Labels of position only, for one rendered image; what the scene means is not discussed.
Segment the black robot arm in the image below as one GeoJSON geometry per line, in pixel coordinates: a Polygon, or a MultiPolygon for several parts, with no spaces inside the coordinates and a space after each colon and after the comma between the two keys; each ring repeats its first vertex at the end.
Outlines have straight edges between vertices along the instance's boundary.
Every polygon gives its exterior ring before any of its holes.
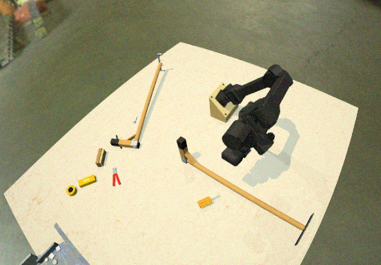
{"type": "Polygon", "coordinates": [[[232,150],[238,150],[248,135],[254,133],[252,138],[247,141],[247,145],[254,147],[258,155],[263,155],[269,150],[274,144],[275,135],[271,132],[266,134],[266,131],[277,123],[280,116],[280,103],[292,85],[293,80],[289,73],[280,65],[275,64],[258,79],[242,86],[228,84],[223,90],[220,90],[215,99],[225,107],[228,102],[239,105],[245,96],[270,88],[265,97],[254,102],[249,101],[238,112],[239,119],[235,120],[222,135],[223,144],[232,150]],[[257,121],[261,128],[258,127],[257,121]]]}

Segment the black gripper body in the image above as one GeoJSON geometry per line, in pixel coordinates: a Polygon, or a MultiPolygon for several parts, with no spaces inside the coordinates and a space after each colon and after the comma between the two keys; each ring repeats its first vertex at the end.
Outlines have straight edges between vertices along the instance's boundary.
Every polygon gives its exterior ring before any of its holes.
{"type": "Polygon", "coordinates": [[[248,149],[250,148],[249,145],[247,145],[247,141],[252,138],[254,133],[250,133],[248,137],[246,138],[245,142],[242,144],[240,149],[238,150],[232,150],[228,147],[226,147],[222,152],[221,156],[222,159],[233,165],[234,167],[238,166],[239,163],[243,160],[244,155],[242,153],[246,153],[248,149]]]}

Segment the red-handled pliers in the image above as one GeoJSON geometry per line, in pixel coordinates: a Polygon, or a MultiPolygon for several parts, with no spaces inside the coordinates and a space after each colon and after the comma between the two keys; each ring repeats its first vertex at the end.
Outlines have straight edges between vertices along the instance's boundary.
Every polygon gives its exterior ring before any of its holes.
{"type": "Polygon", "coordinates": [[[113,186],[115,186],[115,177],[117,179],[118,184],[120,185],[121,182],[119,180],[116,167],[113,168],[113,186]]]}

